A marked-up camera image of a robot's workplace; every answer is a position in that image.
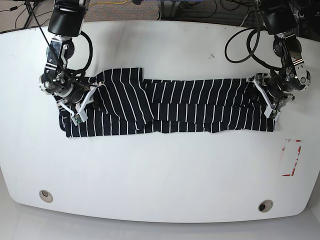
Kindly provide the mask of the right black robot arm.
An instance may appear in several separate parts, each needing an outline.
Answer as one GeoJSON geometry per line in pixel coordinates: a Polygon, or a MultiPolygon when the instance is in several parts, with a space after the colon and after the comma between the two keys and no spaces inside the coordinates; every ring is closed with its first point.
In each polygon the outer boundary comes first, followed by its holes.
{"type": "Polygon", "coordinates": [[[54,36],[47,42],[44,73],[39,78],[39,87],[47,95],[59,97],[57,106],[70,113],[75,125],[88,120],[85,112],[87,105],[95,101],[94,93],[104,85],[85,80],[86,70],[93,59],[93,44],[82,31],[82,25],[89,9],[88,0],[56,0],[50,18],[48,31],[54,36]],[[78,70],[69,69],[68,60],[73,56],[73,38],[83,36],[89,46],[86,65],[78,70]]]}

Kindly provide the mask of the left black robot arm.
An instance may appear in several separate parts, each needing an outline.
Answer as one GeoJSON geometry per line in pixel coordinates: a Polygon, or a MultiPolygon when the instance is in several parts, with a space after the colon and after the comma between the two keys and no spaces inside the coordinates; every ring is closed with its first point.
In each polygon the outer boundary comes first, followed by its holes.
{"type": "Polygon", "coordinates": [[[271,66],[255,55],[252,58],[270,70],[266,76],[257,73],[247,81],[254,84],[256,95],[266,103],[264,115],[277,120],[280,109],[287,102],[294,100],[292,91],[302,91],[311,83],[310,72],[302,58],[302,46],[294,30],[297,27],[295,16],[287,0],[256,0],[254,6],[258,19],[262,23],[252,31],[246,41],[247,50],[251,50],[251,39],[254,34],[266,30],[274,36],[273,51],[281,60],[281,67],[271,66]]]}

